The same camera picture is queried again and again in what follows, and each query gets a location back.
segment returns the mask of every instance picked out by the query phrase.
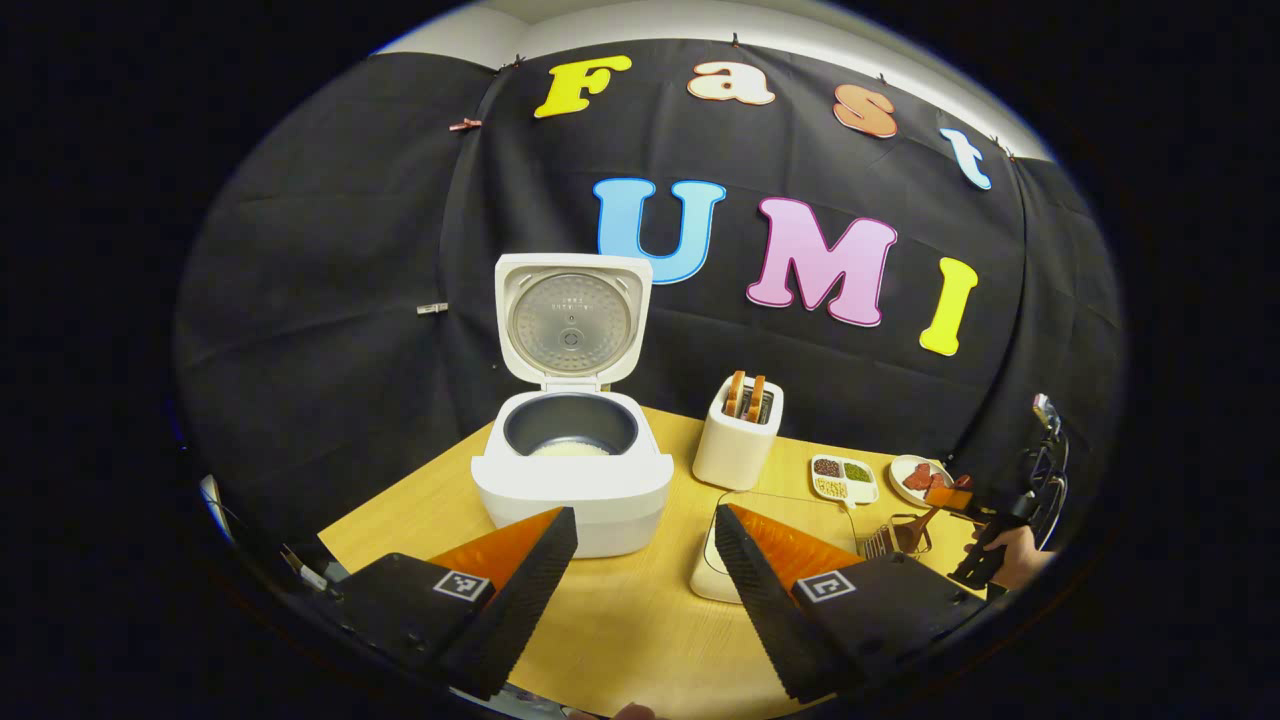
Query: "blue letter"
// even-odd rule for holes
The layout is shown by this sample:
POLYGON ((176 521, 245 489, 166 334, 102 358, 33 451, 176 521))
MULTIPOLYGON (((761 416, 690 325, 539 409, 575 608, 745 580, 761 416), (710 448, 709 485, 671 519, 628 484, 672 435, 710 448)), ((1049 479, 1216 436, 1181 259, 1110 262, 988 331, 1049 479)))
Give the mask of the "blue letter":
POLYGON ((640 217, 644 201, 657 187, 641 178, 612 178, 595 183, 591 192, 600 199, 600 255, 645 258, 653 265, 654 284, 686 281, 707 263, 712 240, 712 209, 724 200, 724 188, 703 181, 680 181, 671 193, 682 204, 680 243, 664 258, 640 247, 640 217))
POLYGON ((969 182, 982 190, 991 190, 991 178, 982 174, 982 170, 978 169, 977 160, 982 160, 982 150, 969 145, 969 138, 957 129, 942 128, 938 132, 942 133, 942 137, 951 141, 951 149, 956 152, 956 163, 960 163, 964 177, 969 178, 969 182))

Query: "black backdrop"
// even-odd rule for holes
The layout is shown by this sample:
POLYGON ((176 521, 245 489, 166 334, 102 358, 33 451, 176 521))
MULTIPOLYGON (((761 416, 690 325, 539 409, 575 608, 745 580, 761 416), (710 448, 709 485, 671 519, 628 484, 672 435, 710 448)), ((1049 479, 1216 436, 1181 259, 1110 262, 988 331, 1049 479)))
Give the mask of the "black backdrop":
POLYGON ((641 223, 654 255, 676 247, 672 183, 727 190, 705 265, 655 286, 640 363, 616 391, 700 418, 723 377, 763 373, 787 391, 781 434, 955 452, 956 471, 979 482, 1024 438, 1032 395, 1048 391, 1079 430, 1073 486, 1096 486, 1093 438, 1107 437, 1120 413, 1119 288, 1062 172, 1010 161, 943 110, 841 67, 660 40, 498 73, 425 54, 374 56, 243 163, 193 249, 175 325, 187 414, 239 507, 283 537, 314 536, 527 389, 502 361, 493 264, 503 252, 595 252, 591 188, 612 177, 657 184, 641 223), (549 68, 618 54, 632 68, 586 110, 532 117, 549 68), (759 68, 777 100, 694 97, 685 83, 709 60, 759 68), (897 135, 870 138, 836 122, 842 83, 883 92, 897 135), (462 117, 484 127, 448 132, 462 117), (982 151, 989 191, 964 178, 945 127, 982 151), (799 293, 785 309, 746 299, 769 233, 758 206, 771 196, 810 205, 828 246, 861 217, 896 229, 879 325, 806 311, 799 293), (979 277, 950 357, 918 341, 943 256, 979 277), (449 310, 416 315, 428 302, 449 310))

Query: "white wall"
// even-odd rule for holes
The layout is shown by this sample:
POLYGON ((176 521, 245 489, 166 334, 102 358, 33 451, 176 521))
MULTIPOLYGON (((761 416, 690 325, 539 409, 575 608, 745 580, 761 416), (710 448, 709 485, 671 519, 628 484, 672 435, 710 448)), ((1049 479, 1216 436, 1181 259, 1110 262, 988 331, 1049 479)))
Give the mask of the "white wall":
POLYGON ((488 8, 460 8, 390 42, 384 53, 431 53, 498 69, 516 59, 529 24, 488 8))
MULTIPOLYGON (((468 6, 411 32, 380 53, 434 53, 498 68, 509 63, 517 53, 538 58, 625 40, 681 37, 726 41, 736 32, 744 45, 806 55, 872 77, 883 73, 890 85, 945 109, 988 136, 998 137, 1000 143, 1015 155, 1052 160, 1036 133, 1000 100, 972 82, 957 79, 957 73, 947 73, 952 74, 948 78, 891 49, 888 44, 872 40, 886 37, 886 31, 873 23, 864 24, 867 32, 855 35, 768 8, 716 0, 613 4, 534 24, 489 8, 468 6)), ((893 45, 909 46, 905 40, 897 40, 893 45)), ((923 50, 919 53, 919 56, 927 55, 923 50)))

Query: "wooden table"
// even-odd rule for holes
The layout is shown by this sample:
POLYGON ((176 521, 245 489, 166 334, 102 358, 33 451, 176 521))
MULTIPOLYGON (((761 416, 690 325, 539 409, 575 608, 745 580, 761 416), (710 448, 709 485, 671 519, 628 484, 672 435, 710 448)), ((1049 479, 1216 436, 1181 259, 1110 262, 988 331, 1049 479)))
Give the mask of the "wooden table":
MULTIPOLYGON (((804 707, 787 698, 746 610, 689 589, 712 511, 726 492, 691 474, 703 421, 650 409, 645 416, 658 447, 676 464, 653 542, 621 557, 570 562, 509 682, 605 716, 628 702, 673 720, 758 720, 804 707)), ((320 539, 355 573, 388 552, 426 559, 493 532, 470 470, 490 425, 326 528, 320 539)), ((777 438, 754 489, 817 498, 809 487, 809 459, 817 454, 854 457, 876 470, 879 500, 851 511, 859 537, 895 512, 923 512, 887 484, 892 456, 790 438, 777 438)), ((929 523, 933 550, 920 561, 954 570, 972 532, 972 524, 940 512, 929 523)))

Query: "pink letter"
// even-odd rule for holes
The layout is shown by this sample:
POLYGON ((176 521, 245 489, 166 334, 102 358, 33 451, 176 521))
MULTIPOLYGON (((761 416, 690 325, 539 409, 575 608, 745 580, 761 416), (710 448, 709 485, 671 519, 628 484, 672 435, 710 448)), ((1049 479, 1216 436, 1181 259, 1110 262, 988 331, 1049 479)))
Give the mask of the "pink letter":
POLYGON ((813 310, 845 278, 840 295, 827 304, 831 316, 851 325, 879 324, 881 277, 888 249, 897 232, 879 220, 858 218, 827 250, 818 218, 799 200, 765 197, 760 211, 769 218, 769 243, 764 251, 760 279, 746 288, 751 302, 786 307, 795 300, 787 290, 787 274, 795 268, 796 284, 805 310, 813 310))

